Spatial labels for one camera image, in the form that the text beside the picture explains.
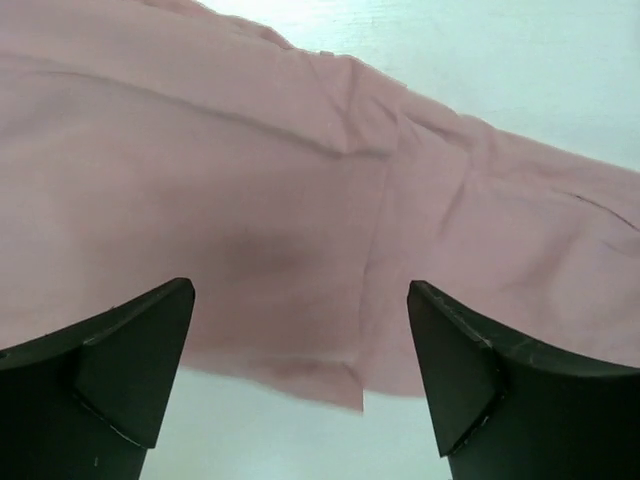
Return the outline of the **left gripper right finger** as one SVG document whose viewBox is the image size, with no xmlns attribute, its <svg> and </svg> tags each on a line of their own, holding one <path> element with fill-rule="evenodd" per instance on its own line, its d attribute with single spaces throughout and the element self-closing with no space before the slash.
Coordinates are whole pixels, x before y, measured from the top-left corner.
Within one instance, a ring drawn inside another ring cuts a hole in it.
<svg viewBox="0 0 640 480">
<path fill-rule="evenodd" d="M 562 350 L 424 281 L 407 297 L 439 454 L 456 480 L 639 475 L 639 372 Z"/>
</svg>

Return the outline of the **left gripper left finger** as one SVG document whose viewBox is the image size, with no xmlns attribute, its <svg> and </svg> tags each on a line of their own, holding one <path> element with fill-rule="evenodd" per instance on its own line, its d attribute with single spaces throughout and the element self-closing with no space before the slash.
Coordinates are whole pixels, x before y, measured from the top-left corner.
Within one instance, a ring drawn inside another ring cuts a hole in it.
<svg viewBox="0 0 640 480">
<path fill-rule="evenodd" d="M 139 478 L 195 303 L 186 278 L 1 352 L 5 480 Z"/>
</svg>

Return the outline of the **pink trousers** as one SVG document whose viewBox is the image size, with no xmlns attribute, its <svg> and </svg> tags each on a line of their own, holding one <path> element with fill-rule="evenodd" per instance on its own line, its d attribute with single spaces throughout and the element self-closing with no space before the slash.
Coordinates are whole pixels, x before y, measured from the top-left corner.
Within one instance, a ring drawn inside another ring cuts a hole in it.
<svg viewBox="0 0 640 480">
<path fill-rule="evenodd" d="M 639 176 L 192 1 L 1 5 L 1 343 L 175 278 L 184 362 L 359 410 L 419 396 L 425 280 L 639 363 Z"/>
</svg>

